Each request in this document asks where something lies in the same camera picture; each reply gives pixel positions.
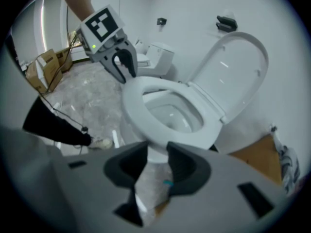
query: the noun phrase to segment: toilet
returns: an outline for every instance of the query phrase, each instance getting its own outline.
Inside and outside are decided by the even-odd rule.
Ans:
[[[168,73],[174,51],[171,47],[164,43],[154,42],[148,47],[147,54],[137,54],[138,62],[138,76],[152,76],[160,77]],[[119,58],[115,57],[115,63],[117,66],[121,66]]]
[[[153,77],[129,80],[121,98],[122,138],[125,144],[148,141],[148,161],[153,162],[167,161],[170,141],[208,150],[221,128],[250,102],[267,70],[268,54],[258,39],[228,33],[185,83]]]

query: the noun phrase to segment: toilet tank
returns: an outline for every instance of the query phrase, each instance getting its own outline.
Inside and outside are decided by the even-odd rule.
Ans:
[[[148,47],[146,56],[153,65],[161,65],[162,68],[165,66],[167,67],[165,69],[168,70],[172,64],[174,51],[170,46],[164,43],[154,42]]]

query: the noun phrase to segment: toilet bowl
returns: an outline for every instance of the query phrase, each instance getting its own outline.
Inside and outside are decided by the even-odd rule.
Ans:
[[[214,44],[186,83],[129,80],[121,98],[123,140],[148,141],[151,151],[164,156],[170,141],[207,150],[223,125],[250,102],[267,70],[263,44],[250,34],[232,32]]]
[[[142,53],[137,54],[138,76],[152,76],[160,77],[167,74],[169,71],[172,60],[174,56],[174,51],[171,47],[154,42],[148,47],[146,55]],[[119,58],[115,57],[115,63],[117,66],[121,66]]]

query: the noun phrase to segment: toilet lid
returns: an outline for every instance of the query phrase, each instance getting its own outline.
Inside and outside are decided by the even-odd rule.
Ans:
[[[115,63],[117,66],[120,66],[120,59],[116,56],[115,57]],[[137,54],[137,64],[138,64],[138,67],[147,67],[147,66],[150,66],[150,60],[149,58],[142,54],[142,53],[138,53]]]
[[[250,34],[232,32],[215,43],[189,81],[222,110],[221,121],[226,124],[249,103],[267,70],[263,44]]]

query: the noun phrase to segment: sneaker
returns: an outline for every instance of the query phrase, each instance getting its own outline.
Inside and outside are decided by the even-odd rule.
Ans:
[[[99,150],[109,150],[113,148],[114,143],[111,139],[106,138],[106,139],[99,139],[99,140],[94,140],[92,138],[91,144],[88,146],[90,149],[99,149]]]

